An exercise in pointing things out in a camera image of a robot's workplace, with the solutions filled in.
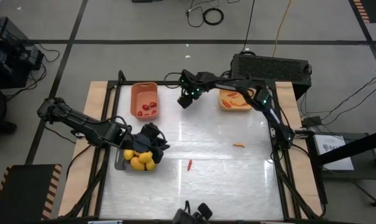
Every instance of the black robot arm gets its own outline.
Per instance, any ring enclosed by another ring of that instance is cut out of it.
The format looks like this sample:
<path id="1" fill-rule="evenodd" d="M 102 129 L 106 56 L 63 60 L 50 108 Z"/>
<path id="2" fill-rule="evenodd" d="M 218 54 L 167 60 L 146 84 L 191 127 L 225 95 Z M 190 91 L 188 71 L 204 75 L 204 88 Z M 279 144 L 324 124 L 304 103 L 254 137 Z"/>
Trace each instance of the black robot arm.
<path id="1" fill-rule="evenodd" d="M 194 75 L 187 70 L 182 71 L 180 82 L 182 91 L 178 102 L 183 108 L 187 108 L 203 92 L 208 92 L 213 88 L 236 91 L 244 97 L 248 105 L 264 114 L 275 130 L 277 146 L 288 149 L 293 144 L 294 131 L 284 125 L 282 119 L 276 115 L 272 96 L 264 83 L 243 79 L 225 79 L 209 72 L 199 72 Z"/>
<path id="2" fill-rule="evenodd" d="M 163 151 L 170 147 L 166 144 L 162 132 L 153 123 L 145 124 L 140 133 L 131 134 L 131 126 L 125 122 L 120 124 L 110 119 L 98 121 L 70 108 L 62 98 L 45 99 L 37 114 L 50 124 L 62 122 L 84 134 L 88 144 L 92 146 L 114 146 L 119 149 L 134 149 L 137 152 L 151 151 L 156 164 L 161 161 Z"/>

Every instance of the black equipment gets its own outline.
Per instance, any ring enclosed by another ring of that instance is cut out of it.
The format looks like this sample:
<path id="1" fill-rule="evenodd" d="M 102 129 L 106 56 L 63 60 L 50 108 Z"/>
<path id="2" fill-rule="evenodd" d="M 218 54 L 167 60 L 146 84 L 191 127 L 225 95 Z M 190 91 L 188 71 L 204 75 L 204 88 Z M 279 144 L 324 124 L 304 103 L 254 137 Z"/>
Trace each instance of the black equipment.
<path id="1" fill-rule="evenodd" d="M 182 94 L 178 103 L 187 108 L 193 100 L 197 100 L 203 92 L 213 88 L 231 90 L 240 93 L 248 105 L 256 111 L 261 111 L 270 125 L 275 129 L 276 141 L 281 148 L 290 148 L 294 140 L 294 131 L 281 122 L 272 105 L 272 95 L 264 82 L 254 82 L 245 79 L 225 79 L 209 72 L 199 72 L 197 75 L 183 70 L 180 77 Z"/>
<path id="2" fill-rule="evenodd" d="M 32 70 L 40 69 L 43 53 L 8 19 L 0 17 L 0 88 L 22 88 Z"/>
<path id="3" fill-rule="evenodd" d="M 194 214 L 191 215 L 189 201 L 186 201 L 185 209 L 178 209 L 176 212 L 173 218 L 173 224 L 205 224 L 213 215 L 213 212 L 205 203 L 199 205 L 198 211 L 199 212 L 194 212 Z"/>
<path id="4" fill-rule="evenodd" d="M 84 134 L 88 144 L 96 147 L 114 146 L 119 149 L 135 149 L 137 152 L 153 153 L 153 160 L 158 164 L 163 151 L 170 146 L 167 141 L 157 137 L 162 134 L 153 123 L 146 124 L 138 134 L 131 134 L 132 127 L 110 119 L 98 121 L 77 110 L 70 108 L 62 98 L 45 99 L 37 114 L 44 121 L 62 122 L 73 128 L 72 134 Z"/>
<path id="5" fill-rule="evenodd" d="M 231 70 L 231 78 L 292 82 L 296 99 L 311 86 L 312 69 L 307 60 L 235 54 Z"/>

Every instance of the orange plate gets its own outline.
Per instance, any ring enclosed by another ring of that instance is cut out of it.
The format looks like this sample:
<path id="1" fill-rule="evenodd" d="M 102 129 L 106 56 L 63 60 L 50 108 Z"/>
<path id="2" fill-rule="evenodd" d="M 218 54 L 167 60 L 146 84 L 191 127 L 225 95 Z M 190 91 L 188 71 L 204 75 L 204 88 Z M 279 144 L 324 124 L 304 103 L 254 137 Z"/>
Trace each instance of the orange plate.
<path id="1" fill-rule="evenodd" d="M 229 90 L 219 90 L 219 107 L 228 111 L 249 111 L 251 106 L 247 105 L 243 96 Z"/>
<path id="2" fill-rule="evenodd" d="M 144 110 L 143 105 L 149 105 L 150 102 L 155 102 L 156 106 Z M 158 96 L 157 96 L 157 84 L 154 82 L 136 83 L 131 87 L 131 115 L 135 116 L 141 121 L 150 121 L 158 116 Z"/>

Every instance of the orange food piece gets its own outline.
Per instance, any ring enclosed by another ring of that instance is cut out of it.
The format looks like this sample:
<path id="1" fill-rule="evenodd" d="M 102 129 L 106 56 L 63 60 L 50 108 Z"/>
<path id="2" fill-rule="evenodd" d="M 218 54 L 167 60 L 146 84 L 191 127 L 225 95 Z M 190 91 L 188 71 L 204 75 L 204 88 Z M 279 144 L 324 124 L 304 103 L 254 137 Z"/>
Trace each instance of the orange food piece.
<path id="1" fill-rule="evenodd" d="M 233 105 L 233 106 L 240 106 L 239 104 L 233 102 L 233 101 L 230 101 L 230 103 Z"/>
<path id="2" fill-rule="evenodd" d="M 244 147 L 244 145 L 242 143 L 235 143 L 235 144 L 233 144 L 233 146 Z"/>
<path id="3" fill-rule="evenodd" d="M 234 96 L 236 95 L 237 93 L 228 93 L 228 96 Z"/>
<path id="4" fill-rule="evenodd" d="M 222 103 L 223 103 L 223 105 L 226 106 L 227 108 L 231 108 L 231 107 L 232 107 L 232 106 L 231 106 L 228 102 L 226 102 L 225 100 L 222 100 Z"/>

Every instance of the gray floor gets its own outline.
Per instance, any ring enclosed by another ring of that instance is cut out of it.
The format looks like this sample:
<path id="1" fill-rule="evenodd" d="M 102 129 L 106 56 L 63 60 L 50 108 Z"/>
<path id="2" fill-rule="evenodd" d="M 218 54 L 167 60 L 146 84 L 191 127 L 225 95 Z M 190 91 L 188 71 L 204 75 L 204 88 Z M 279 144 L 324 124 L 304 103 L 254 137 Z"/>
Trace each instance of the gray floor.
<path id="1" fill-rule="evenodd" d="M 8 16 L 30 39 L 68 40 L 84 0 L 2 0 L 0 16 Z M 83 110 L 89 83 L 115 80 L 123 70 L 128 80 L 162 80 L 168 72 L 188 69 L 220 74 L 229 67 L 241 44 L 191 44 L 189 40 L 243 40 L 247 32 L 251 1 L 226 4 L 220 0 L 225 20 L 219 26 L 192 28 L 185 11 L 190 0 L 164 0 L 151 4 L 133 4 L 130 0 L 89 0 L 78 28 L 76 40 L 187 40 L 184 44 L 74 44 L 67 52 L 57 96 Z M 250 40 L 274 40 L 288 1 L 257 0 L 250 27 Z M 191 15 L 191 23 L 199 22 Z M 367 24 L 376 40 L 376 24 Z M 366 40 L 353 10 L 346 0 L 293 0 L 283 24 L 281 40 Z M 53 63 L 45 63 L 48 75 L 32 91 L 26 91 L 9 103 L 7 119 L 18 124 L 11 136 L 0 136 L 0 180 L 6 166 L 23 164 L 37 130 L 36 110 L 48 97 L 60 67 L 65 44 L 44 45 L 62 54 Z M 271 56 L 273 45 L 248 45 L 257 55 Z M 308 111 L 330 110 L 376 76 L 376 61 L 367 45 L 279 45 L 276 57 L 309 60 L 313 66 L 313 86 L 308 91 Z M 338 112 L 350 108 L 369 94 L 367 87 Z M 376 92 L 358 108 L 341 115 L 329 127 L 345 132 L 376 132 Z M 71 138 L 61 124 L 52 127 Z M 74 146 L 44 131 L 34 164 L 59 163 L 66 167 Z M 62 176 L 59 204 L 65 183 Z M 352 184 L 326 180 L 330 220 L 376 223 L 376 208 Z M 376 196 L 376 182 L 361 182 Z"/>

